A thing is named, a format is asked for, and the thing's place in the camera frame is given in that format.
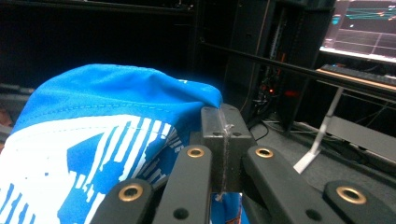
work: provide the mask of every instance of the black metal bracket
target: black metal bracket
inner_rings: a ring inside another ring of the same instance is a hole
[[[92,223],[209,223],[213,192],[241,192],[252,224],[396,220],[384,203],[352,183],[329,183],[322,196],[279,152],[256,146],[233,106],[204,107],[202,131],[191,135],[191,143],[179,152],[172,174],[154,186],[140,179],[116,185]]]

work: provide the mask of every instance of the black metal rail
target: black metal rail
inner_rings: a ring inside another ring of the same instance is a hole
[[[206,49],[212,49],[218,51],[220,53],[230,54],[233,56],[238,56],[247,60],[251,60],[255,63],[260,63],[268,66],[273,66],[284,71],[290,71],[294,74],[298,74],[304,77],[313,78],[315,80],[323,81],[329,84],[333,84],[335,86],[344,87],[351,91],[358,91],[362,93],[366,93],[369,95],[373,95],[379,98],[387,99],[393,102],[396,102],[396,90],[388,89],[385,87],[379,87],[376,85],[363,83],[359,81],[354,81],[348,78],[342,77],[332,77],[326,75],[324,73],[317,72],[312,69],[303,68],[300,66],[296,66],[289,63],[281,63],[275,60],[266,59],[263,57],[259,57],[252,54],[247,54],[245,52],[241,52],[234,49],[226,49],[224,47],[208,44],[206,42],[201,42],[201,46]]]
[[[28,7],[57,7],[57,8],[74,8],[85,10],[102,10],[102,11],[116,11],[116,12],[130,12],[153,15],[170,15],[170,16],[188,16],[194,15],[193,10],[184,8],[169,8],[169,7],[146,7],[127,4],[104,3],[94,1],[76,1],[76,0],[41,0],[41,1],[10,1],[1,0],[0,4],[7,4],[9,6],[28,6]]]

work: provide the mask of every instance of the gray surface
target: gray surface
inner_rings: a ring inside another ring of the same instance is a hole
[[[274,123],[269,123],[269,125],[276,127]],[[266,133],[266,129],[262,125],[256,125],[251,129],[251,132],[257,139]],[[286,136],[282,132],[269,127],[268,135],[260,139],[258,145],[274,148],[293,166],[310,148],[309,141],[305,143],[298,141],[308,134],[292,133],[290,136]],[[324,153],[321,153],[302,173],[302,177],[311,186],[320,191],[323,191],[326,183],[330,181],[347,180],[353,182],[368,189],[375,197],[387,204],[396,213],[396,189],[351,167],[353,165],[333,160]]]

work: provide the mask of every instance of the black panel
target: black panel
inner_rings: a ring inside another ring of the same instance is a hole
[[[0,78],[37,87],[87,63],[153,67],[183,77],[192,17],[88,9],[0,8]]]

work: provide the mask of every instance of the black cable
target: black cable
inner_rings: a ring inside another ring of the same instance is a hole
[[[270,132],[270,130],[268,129],[267,125],[266,125],[263,121],[262,121],[262,126],[265,127],[265,129],[267,130],[267,132],[266,132],[263,136],[259,137],[258,139],[254,139],[256,142],[259,141],[260,139],[263,139],[263,138],[264,138],[265,136],[267,136],[268,133]]]

